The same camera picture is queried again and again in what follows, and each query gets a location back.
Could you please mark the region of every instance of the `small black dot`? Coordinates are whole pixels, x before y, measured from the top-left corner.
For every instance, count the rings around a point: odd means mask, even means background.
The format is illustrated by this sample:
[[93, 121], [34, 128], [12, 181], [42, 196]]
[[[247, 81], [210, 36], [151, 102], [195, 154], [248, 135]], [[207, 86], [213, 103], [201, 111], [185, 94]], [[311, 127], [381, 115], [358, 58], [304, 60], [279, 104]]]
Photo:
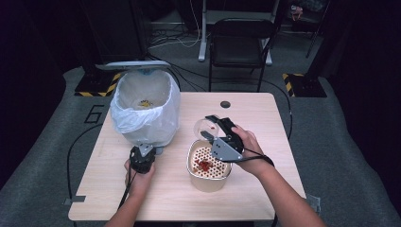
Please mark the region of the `small black dot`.
[[229, 101], [222, 101], [220, 102], [220, 106], [224, 109], [230, 108], [231, 103]]

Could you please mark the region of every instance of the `plastic bag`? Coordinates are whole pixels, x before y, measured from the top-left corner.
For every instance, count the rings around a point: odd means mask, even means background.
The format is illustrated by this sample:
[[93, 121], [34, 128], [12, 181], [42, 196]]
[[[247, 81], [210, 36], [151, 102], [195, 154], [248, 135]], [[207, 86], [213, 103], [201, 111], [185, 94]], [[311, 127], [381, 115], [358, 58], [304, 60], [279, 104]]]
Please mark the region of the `plastic bag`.
[[180, 89], [167, 72], [130, 71], [111, 102], [114, 129], [135, 146], [166, 146], [179, 128], [180, 103]]

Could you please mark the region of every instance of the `yellow and black tape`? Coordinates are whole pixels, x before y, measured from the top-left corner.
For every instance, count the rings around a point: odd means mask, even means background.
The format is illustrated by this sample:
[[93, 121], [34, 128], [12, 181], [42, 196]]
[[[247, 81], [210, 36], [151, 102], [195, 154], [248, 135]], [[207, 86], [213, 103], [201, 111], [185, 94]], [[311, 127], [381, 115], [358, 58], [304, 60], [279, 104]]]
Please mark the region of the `yellow and black tape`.
[[120, 79], [121, 74], [114, 75], [110, 86], [107, 90], [101, 92], [75, 92], [75, 96], [110, 96], [117, 85], [118, 80]]
[[295, 96], [294, 89], [292, 87], [291, 82], [289, 81], [289, 76], [303, 77], [304, 74], [283, 74], [283, 79], [284, 79], [284, 83], [286, 84], [288, 95]]

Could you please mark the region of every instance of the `table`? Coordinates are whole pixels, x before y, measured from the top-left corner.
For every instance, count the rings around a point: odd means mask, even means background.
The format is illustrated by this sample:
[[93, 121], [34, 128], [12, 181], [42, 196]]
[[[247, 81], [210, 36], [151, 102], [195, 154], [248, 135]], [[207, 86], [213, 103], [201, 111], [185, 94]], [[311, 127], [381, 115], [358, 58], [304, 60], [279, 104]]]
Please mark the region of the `table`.
[[[202, 18], [201, 18], [201, 39], [200, 39], [200, 54], [198, 56], [198, 61], [203, 62], [206, 56], [206, 25], [214, 24], [218, 20], [223, 18], [264, 18], [269, 19], [274, 22], [275, 14], [278, 8], [280, 0], [274, 1], [274, 7], [272, 13], [268, 12], [239, 12], [239, 11], [214, 11], [207, 10], [206, 8], [206, 0], [203, 0], [202, 6]], [[267, 44], [269, 39], [265, 40], [262, 44]], [[268, 52], [268, 56], [266, 58], [266, 65], [272, 65], [271, 55]]]
[[[221, 101], [229, 101], [231, 107], [220, 107]], [[186, 157], [197, 140], [193, 127], [210, 114], [230, 117], [234, 123], [253, 131], [278, 171], [305, 198], [273, 95], [182, 93], [180, 128], [164, 152], [156, 157], [156, 173], [137, 220], [273, 219], [274, 210], [262, 185], [237, 165], [217, 192], [201, 192], [190, 182]], [[85, 201], [72, 204], [68, 215], [71, 220], [108, 220], [115, 213], [125, 190], [123, 164], [131, 147], [123, 135], [114, 131], [109, 112], [78, 188], [77, 196], [85, 196]]]

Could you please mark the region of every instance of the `perforated container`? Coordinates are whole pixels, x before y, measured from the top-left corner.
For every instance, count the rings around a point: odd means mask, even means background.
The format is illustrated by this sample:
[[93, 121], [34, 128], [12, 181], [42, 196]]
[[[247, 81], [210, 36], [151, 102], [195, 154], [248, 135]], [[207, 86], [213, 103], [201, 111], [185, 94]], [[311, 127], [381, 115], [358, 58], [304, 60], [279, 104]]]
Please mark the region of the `perforated container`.
[[[230, 175], [233, 164], [222, 163], [210, 154], [212, 145], [207, 141], [195, 141], [188, 152], [186, 168], [188, 169], [191, 183], [203, 192], [215, 192], [220, 190]], [[200, 165], [208, 164], [207, 170]]]

